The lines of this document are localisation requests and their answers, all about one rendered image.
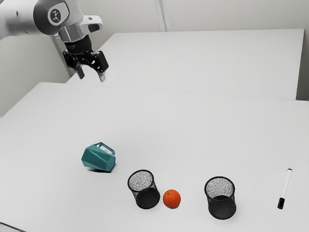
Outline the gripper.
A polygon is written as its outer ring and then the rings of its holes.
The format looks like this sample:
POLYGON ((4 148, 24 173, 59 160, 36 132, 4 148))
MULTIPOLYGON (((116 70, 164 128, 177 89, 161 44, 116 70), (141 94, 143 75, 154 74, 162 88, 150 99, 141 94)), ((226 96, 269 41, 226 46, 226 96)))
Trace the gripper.
POLYGON ((105 81, 105 72, 109 64, 102 51, 94 52, 88 35, 79 41, 65 43, 65 47, 66 50, 62 52, 65 63, 78 74, 80 79, 84 78, 84 71, 81 67, 83 64, 95 70, 102 83, 105 81))

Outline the teal faceted mug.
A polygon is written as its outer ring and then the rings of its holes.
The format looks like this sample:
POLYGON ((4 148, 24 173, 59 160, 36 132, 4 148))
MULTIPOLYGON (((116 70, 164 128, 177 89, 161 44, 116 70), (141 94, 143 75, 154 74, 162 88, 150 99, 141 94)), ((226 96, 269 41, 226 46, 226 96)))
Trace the teal faceted mug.
POLYGON ((99 142, 84 150, 81 161, 85 167, 111 172, 115 167, 115 151, 103 142, 99 142))

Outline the black mesh pen holder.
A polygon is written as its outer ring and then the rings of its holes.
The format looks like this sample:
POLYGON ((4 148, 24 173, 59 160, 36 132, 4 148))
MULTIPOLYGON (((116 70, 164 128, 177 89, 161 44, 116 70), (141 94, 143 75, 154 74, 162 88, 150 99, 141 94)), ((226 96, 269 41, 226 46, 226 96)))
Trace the black mesh pen holder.
POLYGON ((216 219, 226 220, 236 212, 235 185, 224 176, 209 179, 204 187, 209 213, 216 219))
POLYGON ((127 186, 132 192, 136 204, 141 209, 151 209, 160 201, 154 175, 148 170, 137 170, 130 175, 127 186))

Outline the orange fruit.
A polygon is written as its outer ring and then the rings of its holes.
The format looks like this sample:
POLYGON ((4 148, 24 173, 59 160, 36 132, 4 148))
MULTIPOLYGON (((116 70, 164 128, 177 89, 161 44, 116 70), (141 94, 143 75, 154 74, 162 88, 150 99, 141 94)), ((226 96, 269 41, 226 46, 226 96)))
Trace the orange fruit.
POLYGON ((177 190, 169 189, 163 195, 163 203, 167 208, 175 209, 181 203, 181 196, 177 190))

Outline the white marker pen black cap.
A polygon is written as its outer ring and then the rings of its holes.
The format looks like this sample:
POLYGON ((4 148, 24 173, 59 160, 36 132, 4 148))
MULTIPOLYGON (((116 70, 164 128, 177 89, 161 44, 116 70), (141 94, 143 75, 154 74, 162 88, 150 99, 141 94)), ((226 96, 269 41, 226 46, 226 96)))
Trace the white marker pen black cap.
POLYGON ((290 184, 292 172, 293 172, 292 169, 290 169, 290 168, 287 169, 286 176, 285 176, 284 183, 283 183, 282 190, 281 190, 281 194, 280 194, 280 198, 279 198, 278 205, 277 205, 277 208, 280 209, 280 210, 282 210, 283 207, 284 207, 284 203, 285 203, 288 187, 289 187, 289 184, 290 184))

